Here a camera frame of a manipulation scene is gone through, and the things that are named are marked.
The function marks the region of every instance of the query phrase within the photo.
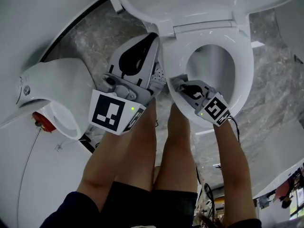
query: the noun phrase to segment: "screw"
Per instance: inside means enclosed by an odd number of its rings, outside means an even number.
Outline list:
[[[23,93],[24,93],[24,95],[29,95],[30,87],[28,85],[24,87]]]

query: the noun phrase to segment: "gray marble floor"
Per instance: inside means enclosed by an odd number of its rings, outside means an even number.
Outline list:
[[[273,10],[250,15],[251,39],[264,46],[253,49],[254,81],[248,100],[236,116],[242,148],[249,163],[255,161],[260,143],[289,121],[302,117],[304,108],[304,66],[295,63],[293,54],[280,37]],[[124,12],[117,15],[106,2],[87,15],[54,48],[47,61],[64,57],[81,58],[98,88],[101,75],[114,50],[145,33],[142,23]],[[165,94],[157,99],[159,126],[156,165],[159,165],[167,137],[171,100]],[[192,130],[191,148],[199,170],[211,185],[222,183],[219,153],[214,133],[196,135]]]

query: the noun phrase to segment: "white toilet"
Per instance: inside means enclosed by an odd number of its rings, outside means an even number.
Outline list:
[[[37,111],[63,135],[78,140],[89,127],[93,89],[93,79],[84,62],[78,58],[38,63],[19,77],[16,84],[18,109],[0,127]]]
[[[182,113],[212,127],[172,88],[170,78],[188,74],[220,91],[236,115],[250,92],[253,52],[249,13],[289,0],[119,0],[161,38],[159,62],[169,90]]]

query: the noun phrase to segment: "thigh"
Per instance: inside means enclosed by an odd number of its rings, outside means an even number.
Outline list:
[[[174,104],[168,120],[168,139],[155,190],[197,192],[197,175],[190,148],[190,124]]]
[[[126,156],[115,178],[116,182],[148,191],[151,191],[153,186],[156,155],[155,103],[155,100],[151,101],[133,127]]]

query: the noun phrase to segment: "toilet lid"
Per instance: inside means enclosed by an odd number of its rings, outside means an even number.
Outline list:
[[[164,33],[192,23],[231,20],[233,13],[249,14],[289,0],[120,0],[135,17],[156,24]]]

